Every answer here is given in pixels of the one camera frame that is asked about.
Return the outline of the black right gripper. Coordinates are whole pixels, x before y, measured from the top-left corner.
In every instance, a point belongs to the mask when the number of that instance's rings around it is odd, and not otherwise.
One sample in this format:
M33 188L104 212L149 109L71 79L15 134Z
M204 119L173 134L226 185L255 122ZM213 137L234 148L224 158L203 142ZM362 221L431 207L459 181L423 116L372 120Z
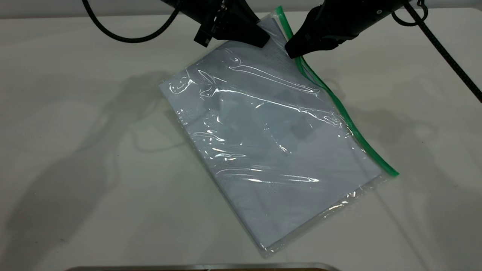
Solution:
M331 51L401 8L403 0L326 0L311 9L285 50L291 59Z

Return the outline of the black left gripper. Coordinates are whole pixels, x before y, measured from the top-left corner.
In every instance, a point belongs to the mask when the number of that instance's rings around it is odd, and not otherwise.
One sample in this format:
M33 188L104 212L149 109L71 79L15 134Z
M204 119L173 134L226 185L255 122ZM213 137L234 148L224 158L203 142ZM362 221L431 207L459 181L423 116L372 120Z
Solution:
M167 28L177 14L183 13L200 23L194 41L207 47L214 36L215 26L219 41L237 41L258 48L263 48L270 40L270 35L262 29L246 0L163 0L174 8L170 18L164 23Z

